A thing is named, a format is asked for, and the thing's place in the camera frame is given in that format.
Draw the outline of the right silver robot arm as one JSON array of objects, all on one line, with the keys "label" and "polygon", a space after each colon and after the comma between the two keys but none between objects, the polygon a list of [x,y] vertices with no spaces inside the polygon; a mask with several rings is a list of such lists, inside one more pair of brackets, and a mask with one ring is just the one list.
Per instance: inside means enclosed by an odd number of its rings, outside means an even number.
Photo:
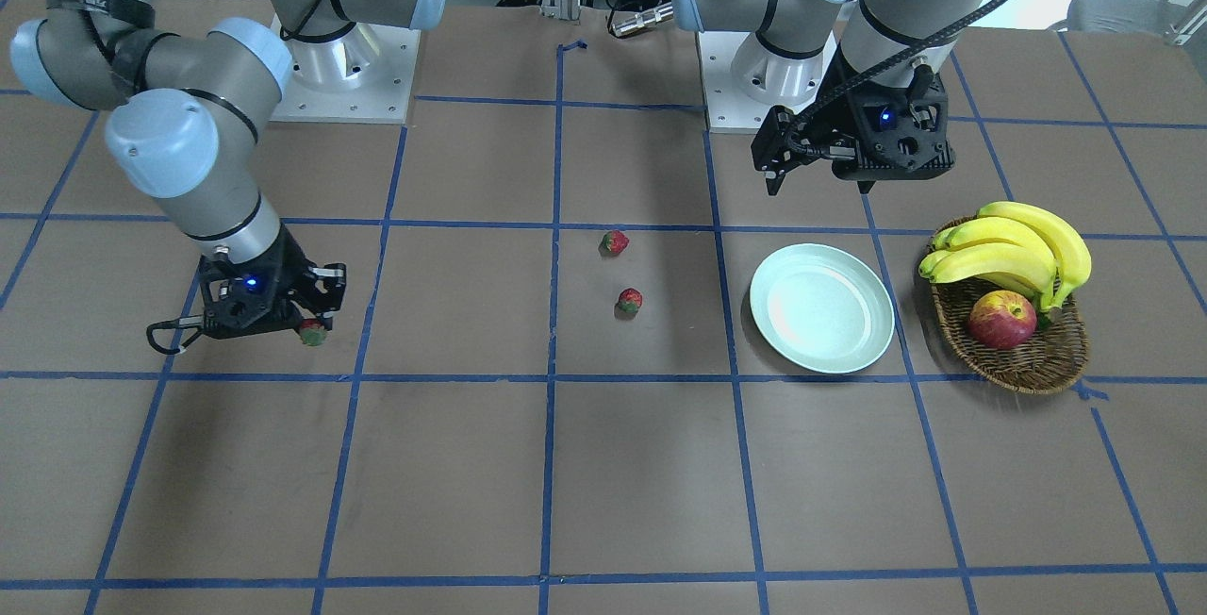
[{"label": "right silver robot arm", "polygon": [[148,341],[292,330],[316,347],[346,266],[307,258],[247,159],[290,82],[361,86],[379,55],[368,27],[435,29],[447,0],[272,0],[279,29],[232,17],[203,39],[156,27],[152,1],[46,0],[11,41],[14,74],[47,102],[106,111],[109,153],[199,248],[202,314],[148,326]]}]

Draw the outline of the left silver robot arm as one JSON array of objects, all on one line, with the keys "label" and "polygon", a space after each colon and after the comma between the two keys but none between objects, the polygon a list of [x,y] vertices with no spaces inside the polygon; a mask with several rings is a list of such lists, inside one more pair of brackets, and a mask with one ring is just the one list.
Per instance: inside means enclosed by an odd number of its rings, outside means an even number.
[{"label": "left silver robot arm", "polygon": [[966,27],[1008,0],[671,0],[693,33],[742,33],[736,76],[768,105],[752,166],[776,195],[826,159],[862,193],[951,171],[940,70]]}]

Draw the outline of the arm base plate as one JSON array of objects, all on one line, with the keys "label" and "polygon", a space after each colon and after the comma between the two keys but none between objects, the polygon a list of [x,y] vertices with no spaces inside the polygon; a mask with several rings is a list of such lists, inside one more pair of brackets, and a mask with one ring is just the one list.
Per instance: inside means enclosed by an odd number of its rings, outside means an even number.
[{"label": "arm base plate", "polygon": [[820,94],[836,40],[830,34],[820,55],[775,55],[753,33],[696,35],[709,125],[719,133],[754,134],[772,105],[807,109]]},{"label": "arm base plate", "polygon": [[288,40],[288,89],[272,121],[404,125],[421,39],[406,27],[357,25],[327,43]]}]

